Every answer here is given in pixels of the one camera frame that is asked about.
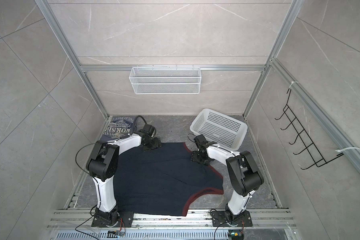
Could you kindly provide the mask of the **blue-grey tank top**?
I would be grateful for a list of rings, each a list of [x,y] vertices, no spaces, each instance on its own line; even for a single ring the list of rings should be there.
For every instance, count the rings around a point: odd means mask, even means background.
[[[111,141],[127,138],[137,129],[135,118],[113,116],[110,123],[105,128],[100,141]]]

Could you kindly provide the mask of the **dark navy tank top pile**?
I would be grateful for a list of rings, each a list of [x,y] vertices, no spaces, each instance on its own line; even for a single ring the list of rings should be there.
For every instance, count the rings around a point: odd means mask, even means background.
[[[192,162],[191,155],[185,143],[122,153],[114,176],[118,210],[185,217],[199,197],[223,195],[223,176],[211,166]]]

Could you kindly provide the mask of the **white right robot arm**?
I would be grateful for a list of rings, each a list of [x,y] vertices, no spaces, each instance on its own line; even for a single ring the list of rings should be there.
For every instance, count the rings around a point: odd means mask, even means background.
[[[193,151],[191,160],[204,165],[211,161],[218,161],[227,167],[234,191],[224,211],[210,210],[213,226],[251,227],[253,223],[247,211],[247,205],[264,183],[264,178],[252,154],[248,151],[239,153],[218,145],[210,145],[200,146],[197,151]]]

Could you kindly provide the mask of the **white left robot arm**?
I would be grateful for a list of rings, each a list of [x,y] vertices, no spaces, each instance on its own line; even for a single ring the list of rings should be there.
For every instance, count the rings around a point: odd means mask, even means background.
[[[98,141],[87,161],[86,169],[97,193],[94,218],[107,227],[116,226],[121,221],[114,195],[114,176],[118,169],[119,155],[139,146],[143,146],[145,151],[154,150],[161,147],[161,141],[142,133],[123,139]]]

